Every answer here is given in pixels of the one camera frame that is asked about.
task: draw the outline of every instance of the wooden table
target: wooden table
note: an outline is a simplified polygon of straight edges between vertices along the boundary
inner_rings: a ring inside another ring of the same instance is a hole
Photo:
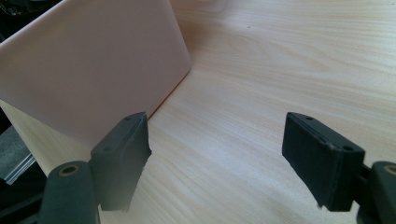
[[[396,1],[230,0],[176,10],[192,69],[148,123],[153,150],[131,211],[103,223],[355,223],[318,209],[281,155],[288,111],[396,161]],[[14,107],[48,173],[90,148]]]

